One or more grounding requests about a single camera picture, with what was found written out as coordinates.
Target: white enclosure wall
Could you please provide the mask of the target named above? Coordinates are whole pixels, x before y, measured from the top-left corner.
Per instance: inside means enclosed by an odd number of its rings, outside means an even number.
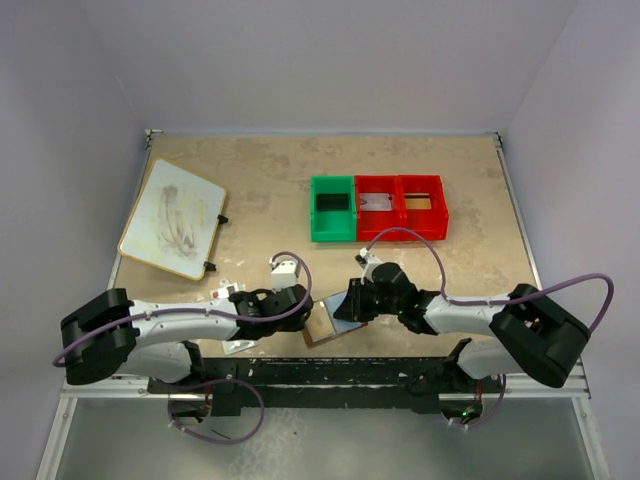
[[[614,473],[640,471],[640,3],[579,3],[507,131],[506,155],[545,285],[610,272],[612,309],[586,349]],[[602,285],[558,294],[584,321]]]
[[[0,6],[0,465],[33,478],[60,320],[106,286],[144,133],[75,0]]]
[[[144,125],[491,132],[575,0],[83,0]]]

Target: green bin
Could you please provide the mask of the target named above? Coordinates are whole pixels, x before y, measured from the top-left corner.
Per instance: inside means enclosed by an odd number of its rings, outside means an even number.
[[[318,210],[319,194],[347,194],[347,208]],[[311,241],[355,242],[356,216],[354,177],[311,177]]]

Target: cable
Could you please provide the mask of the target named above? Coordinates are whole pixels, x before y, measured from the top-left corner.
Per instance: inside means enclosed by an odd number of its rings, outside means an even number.
[[[204,403],[207,404],[207,408],[211,410],[213,408],[213,401],[209,401],[209,396],[211,395],[211,385],[209,385],[204,390]]]
[[[484,385],[481,380],[476,382],[476,396],[473,399],[473,403],[482,403],[482,394],[484,393]]]
[[[205,315],[219,315],[221,317],[231,318],[233,320],[242,320],[245,322],[252,322],[252,323],[276,322],[278,320],[283,320],[285,318],[288,318],[294,313],[296,313],[298,310],[300,310],[307,303],[309,298],[311,298],[311,288],[313,286],[313,280],[311,278],[311,270],[309,270],[309,266],[305,263],[305,261],[302,258],[300,258],[295,253],[288,252],[288,251],[278,252],[273,257],[271,257],[271,260],[275,260],[276,258],[282,257],[282,256],[288,256],[297,260],[298,263],[302,266],[305,275],[307,276],[307,291],[302,297],[302,300],[300,300],[300,302],[288,312],[281,313],[279,315],[273,315],[271,317],[260,318],[260,317],[248,317],[245,315],[237,315],[235,313],[229,313],[229,312],[224,312],[222,310],[213,310],[208,308],[165,308],[162,310],[155,310],[154,312],[151,312],[151,315],[154,317],[158,317],[160,315],[172,315],[177,313],[199,313],[199,314],[205,314]],[[91,340],[92,338],[95,338],[98,335],[101,335],[104,332],[111,330],[112,328],[119,327],[121,325],[133,322],[135,320],[141,320],[143,318],[146,318],[147,316],[148,314],[146,312],[137,313],[135,315],[129,315],[127,317],[119,318],[105,325],[102,325],[101,327],[98,327],[95,330],[92,330],[89,333],[78,338],[77,340],[71,342],[58,355],[55,356],[55,358],[51,363],[53,364],[54,367],[62,368],[64,367],[64,362],[62,361],[62,359],[67,355],[69,355],[71,352],[73,352],[80,345],[83,345],[84,343]]]
[[[215,445],[237,445],[238,443],[245,442],[249,440],[251,437],[253,437],[256,433],[258,433],[258,430],[260,430],[260,427],[262,426],[262,422],[264,422],[264,417],[266,413],[266,408],[264,406],[264,400],[262,398],[262,395],[260,395],[260,392],[258,392],[258,390],[256,390],[256,388],[253,385],[243,380],[238,380],[237,378],[219,378],[217,380],[209,380],[208,382],[199,383],[197,385],[188,385],[188,386],[182,386],[182,387],[177,385],[171,385],[171,384],[167,384],[167,385],[177,388],[180,391],[190,391],[190,390],[196,390],[196,389],[204,388],[208,386],[220,385],[223,383],[236,383],[245,388],[248,388],[251,391],[251,393],[253,393],[258,399],[258,403],[260,404],[260,419],[258,420],[258,423],[253,428],[253,430],[251,430],[249,433],[247,433],[246,435],[240,438],[234,438],[229,440],[219,440],[217,438],[212,438],[206,435],[202,435],[201,433],[194,432],[193,430],[190,430],[189,428],[185,427],[182,423],[180,423],[176,419],[173,412],[171,411],[172,402],[170,401],[167,403],[167,415],[169,415],[169,421],[171,422],[169,425],[177,428],[178,430],[180,430],[183,433],[186,433],[187,435],[197,438],[198,440],[203,440],[205,442],[213,443]]]
[[[500,395],[498,395],[498,399],[496,400],[496,403],[494,403],[493,406],[491,407],[491,410],[489,410],[487,413],[482,415],[475,422],[468,423],[467,425],[460,425],[460,426],[464,426],[464,427],[468,426],[469,428],[476,428],[482,425],[483,423],[485,423],[487,420],[489,420],[491,417],[493,417],[496,414],[498,407],[500,407],[500,405],[502,404],[502,400],[504,400],[504,394],[507,392],[507,376],[501,375],[500,382],[502,383],[502,389],[500,390]]]
[[[530,302],[532,300],[536,300],[538,298],[544,297],[550,293],[553,292],[557,292],[558,290],[562,290],[565,289],[567,287],[571,287],[573,285],[577,285],[578,283],[582,283],[582,282],[586,282],[588,280],[604,280],[605,283],[607,284],[607,295],[604,299],[604,301],[602,302],[602,307],[600,308],[600,311],[598,312],[598,314],[596,315],[595,320],[593,321],[593,323],[591,324],[591,327],[589,327],[589,332],[593,333],[595,331],[596,328],[598,328],[598,326],[600,325],[600,322],[602,321],[602,319],[604,318],[604,315],[607,313],[607,310],[609,309],[609,305],[611,305],[611,300],[613,300],[613,292],[614,292],[614,285],[613,285],[613,280],[611,280],[611,278],[608,275],[605,275],[604,273],[587,273],[586,275],[580,275],[579,277],[575,277],[572,278],[570,280],[565,280],[564,282],[560,282],[556,285],[552,285],[551,287],[548,288],[544,288],[538,292],[532,293],[530,295],[525,295],[524,297],[520,297],[520,298],[513,298],[513,299],[509,299],[509,300],[493,300],[493,301],[484,301],[484,300],[456,300],[455,298],[451,298],[449,297],[449,295],[447,295],[447,293],[445,292],[445,287],[447,285],[447,275],[444,271],[444,265],[442,264],[442,260],[440,259],[440,256],[438,255],[438,253],[435,251],[435,249],[433,248],[433,246],[431,245],[431,243],[429,243],[422,235],[414,232],[413,230],[409,230],[408,228],[404,228],[404,227],[392,227],[392,228],[387,228],[386,230],[383,230],[382,232],[380,232],[378,235],[375,236],[375,238],[373,240],[371,240],[371,242],[369,243],[369,245],[367,245],[367,250],[371,250],[371,247],[373,247],[375,245],[375,243],[380,240],[380,238],[382,238],[384,235],[391,233],[391,232],[405,232],[408,233],[410,235],[413,235],[414,237],[416,237],[418,240],[420,240],[422,243],[424,243],[424,245],[429,249],[429,251],[431,252],[431,254],[433,255],[433,257],[435,258],[437,264],[438,264],[438,268],[440,269],[440,275],[442,276],[442,283],[440,284],[440,294],[442,295],[442,298],[444,298],[447,302],[449,302],[451,305],[457,305],[457,306],[468,306],[468,307],[483,307],[483,306],[499,306],[499,305],[519,305],[521,303],[524,302]]]

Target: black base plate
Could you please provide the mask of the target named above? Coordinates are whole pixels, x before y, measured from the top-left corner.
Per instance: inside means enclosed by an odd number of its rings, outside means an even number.
[[[252,384],[267,408],[374,408],[439,413],[438,394],[469,393],[475,382],[455,385],[444,373],[444,358],[205,358],[207,379],[233,378]],[[484,392],[499,383],[483,380]],[[184,393],[155,380],[149,393]],[[258,401],[246,388],[220,385],[214,390],[214,416],[240,415]]]

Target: beige table surface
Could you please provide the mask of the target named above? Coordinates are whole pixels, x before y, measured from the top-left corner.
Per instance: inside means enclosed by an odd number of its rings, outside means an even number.
[[[247,289],[270,287],[269,257],[301,255],[313,273],[315,300],[345,290],[361,274],[353,260],[361,244],[310,240],[312,175],[435,174],[442,177],[450,212],[449,234],[436,248],[448,293],[494,295],[533,283],[506,181],[490,137],[195,137],[163,136],[151,160],[165,159],[227,189],[225,215],[210,261],[218,272],[199,282],[123,258],[115,285],[129,298],[155,302],[209,299],[222,278]],[[437,289],[439,273],[418,243],[379,243],[383,261],[395,261],[418,288]],[[314,309],[312,314],[319,314]],[[301,333],[279,333],[238,356],[392,357],[447,355],[460,338],[410,333],[392,317],[308,349]],[[200,342],[205,356],[222,356],[217,341]]]

